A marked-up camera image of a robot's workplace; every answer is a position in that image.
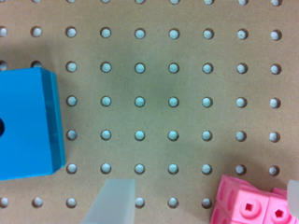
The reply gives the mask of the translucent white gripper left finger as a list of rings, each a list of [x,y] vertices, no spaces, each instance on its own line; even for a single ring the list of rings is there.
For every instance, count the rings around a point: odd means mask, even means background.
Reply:
[[[108,179],[81,224],[134,224],[135,180]]]

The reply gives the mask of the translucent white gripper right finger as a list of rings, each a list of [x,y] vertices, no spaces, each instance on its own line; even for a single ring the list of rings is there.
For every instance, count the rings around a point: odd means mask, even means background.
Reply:
[[[290,213],[299,217],[299,181],[290,180],[287,187],[287,201]]]

